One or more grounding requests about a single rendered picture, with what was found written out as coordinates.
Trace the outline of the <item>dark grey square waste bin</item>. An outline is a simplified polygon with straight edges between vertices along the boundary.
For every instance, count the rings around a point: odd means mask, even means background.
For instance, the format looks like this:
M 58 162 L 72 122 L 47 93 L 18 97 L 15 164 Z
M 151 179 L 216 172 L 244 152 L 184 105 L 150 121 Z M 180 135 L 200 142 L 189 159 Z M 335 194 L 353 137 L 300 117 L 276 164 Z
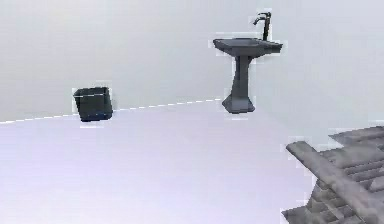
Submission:
M 108 120 L 113 109 L 108 87 L 81 88 L 73 97 L 82 122 Z

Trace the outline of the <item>black sink faucet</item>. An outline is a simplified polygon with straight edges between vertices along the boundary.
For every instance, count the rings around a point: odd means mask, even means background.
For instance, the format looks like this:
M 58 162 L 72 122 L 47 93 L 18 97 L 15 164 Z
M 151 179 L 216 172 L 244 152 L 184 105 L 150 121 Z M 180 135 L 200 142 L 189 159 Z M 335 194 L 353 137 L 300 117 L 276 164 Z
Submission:
M 254 25 L 257 25 L 259 21 L 264 22 L 263 37 L 262 37 L 264 41 L 268 40 L 271 17 L 272 17 L 271 12 L 258 13 L 257 18 L 253 22 Z

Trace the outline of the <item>grey slatted wooden furniture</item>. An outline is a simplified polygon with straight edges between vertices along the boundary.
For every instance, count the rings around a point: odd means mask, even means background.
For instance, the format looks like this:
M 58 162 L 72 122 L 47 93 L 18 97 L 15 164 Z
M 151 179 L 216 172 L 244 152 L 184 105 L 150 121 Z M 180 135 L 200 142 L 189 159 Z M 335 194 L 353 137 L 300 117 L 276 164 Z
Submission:
M 384 126 L 333 134 L 340 148 L 286 146 L 317 177 L 306 205 L 282 215 L 288 224 L 384 224 Z

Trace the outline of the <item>dark grey pedestal sink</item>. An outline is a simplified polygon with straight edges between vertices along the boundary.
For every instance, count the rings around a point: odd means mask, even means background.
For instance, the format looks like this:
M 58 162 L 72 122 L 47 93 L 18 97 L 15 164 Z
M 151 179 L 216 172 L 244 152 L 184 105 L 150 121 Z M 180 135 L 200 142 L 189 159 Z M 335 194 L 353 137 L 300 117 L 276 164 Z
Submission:
M 253 112 L 255 107 L 248 96 L 249 65 L 253 59 L 279 53 L 282 44 L 258 38 L 214 39 L 213 44 L 236 63 L 231 93 L 223 100 L 223 107 L 232 114 Z

